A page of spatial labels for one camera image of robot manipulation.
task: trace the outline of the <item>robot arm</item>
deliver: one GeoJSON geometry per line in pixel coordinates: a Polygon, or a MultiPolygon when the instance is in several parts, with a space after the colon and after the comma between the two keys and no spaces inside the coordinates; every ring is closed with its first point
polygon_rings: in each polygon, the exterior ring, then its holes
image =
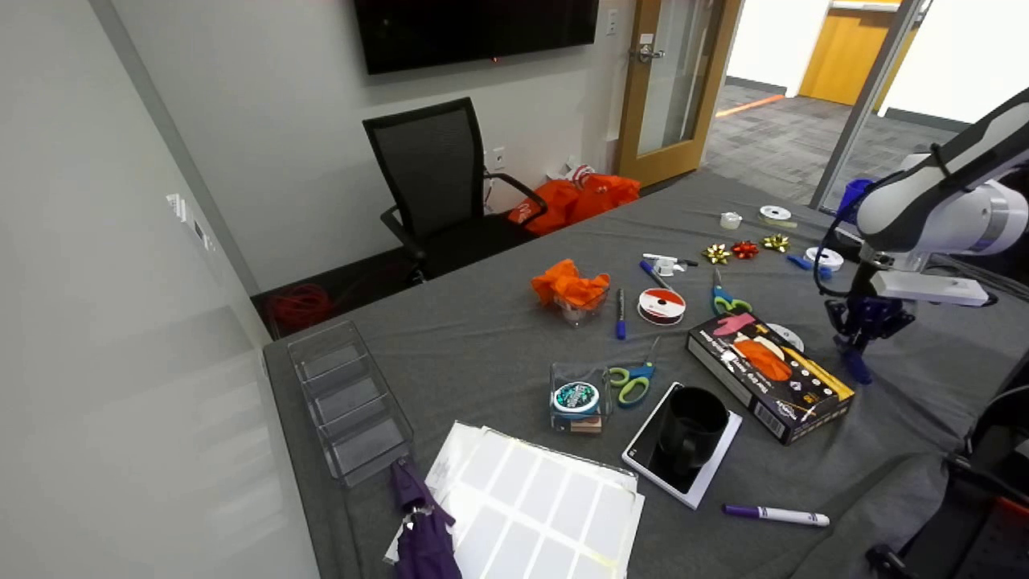
{"type": "Polygon", "coordinates": [[[856,226],[883,254],[996,254],[1025,233],[1025,195],[996,184],[1029,162],[1029,89],[865,194],[856,226]]]}

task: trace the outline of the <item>black screen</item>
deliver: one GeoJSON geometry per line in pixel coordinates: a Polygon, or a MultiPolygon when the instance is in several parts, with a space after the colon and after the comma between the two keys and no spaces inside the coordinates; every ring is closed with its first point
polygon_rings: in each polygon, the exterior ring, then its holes
{"type": "Polygon", "coordinates": [[[593,44],[597,0],[355,0],[370,75],[593,44]]]}

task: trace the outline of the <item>gray table surface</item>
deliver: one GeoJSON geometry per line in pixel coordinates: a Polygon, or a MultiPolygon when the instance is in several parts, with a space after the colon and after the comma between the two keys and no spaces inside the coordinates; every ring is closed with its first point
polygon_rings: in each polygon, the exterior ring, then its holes
{"type": "MultiPolygon", "coordinates": [[[[762,203],[772,198],[732,179],[696,173],[633,205],[420,284],[320,329],[355,325],[363,336],[410,426],[410,452],[420,470],[432,465],[452,420],[490,426],[530,445],[621,465],[621,448],[659,391],[641,408],[612,412],[602,437],[560,433],[548,428],[551,365],[641,360],[662,339],[653,356],[659,365],[655,388],[686,381],[743,412],[681,340],[686,329],[712,316],[712,267],[702,263],[675,280],[675,291],[690,302],[679,329],[653,329],[629,316],[629,340],[613,340],[613,307],[571,329],[560,312],[537,307],[530,280],[560,256],[571,256],[581,273],[612,273],[613,285],[638,296],[649,285],[641,273],[642,250],[702,260],[715,240],[758,240],[775,233],[758,226],[762,203]],[[728,209],[743,212],[741,233],[717,226],[728,209]]],[[[790,233],[790,244],[815,244],[826,217],[811,209],[793,209],[793,217],[802,227],[790,233]]],[[[839,371],[832,329],[811,273],[762,250],[757,260],[724,267],[724,284],[745,296],[762,318],[793,329],[824,366],[839,371]]],[[[857,388],[842,420],[782,448],[757,418],[745,418],[697,510],[641,479],[645,506],[629,577],[865,577],[862,553],[870,545],[901,547],[939,506],[944,487],[939,456],[960,445],[1025,349],[1025,312],[1025,302],[1006,293],[987,308],[921,307],[911,329],[868,346],[875,384],[857,388]],[[832,516],[832,527],[741,522],[720,516],[724,503],[815,509],[832,516]]],[[[290,345],[300,339],[269,345],[266,371],[320,577],[390,577],[383,551],[399,525],[390,475],[343,488],[326,472],[290,360],[290,345]]]]}

